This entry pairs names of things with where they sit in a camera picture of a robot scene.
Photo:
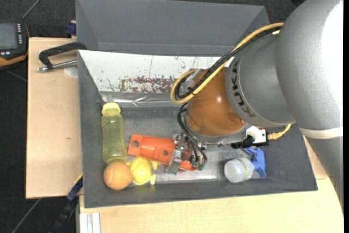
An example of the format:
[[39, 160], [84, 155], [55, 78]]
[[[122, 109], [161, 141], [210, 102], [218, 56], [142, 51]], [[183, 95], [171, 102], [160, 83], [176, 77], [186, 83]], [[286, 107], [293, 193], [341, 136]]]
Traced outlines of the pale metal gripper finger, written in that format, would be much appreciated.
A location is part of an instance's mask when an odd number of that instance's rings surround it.
[[176, 173], [176, 156], [174, 154], [170, 158], [169, 164], [166, 168], [166, 172], [169, 174]]
[[175, 149], [174, 150], [174, 160], [173, 160], [173, 173], [176, 175], [180, 164], [182, 163], [182, 151]]

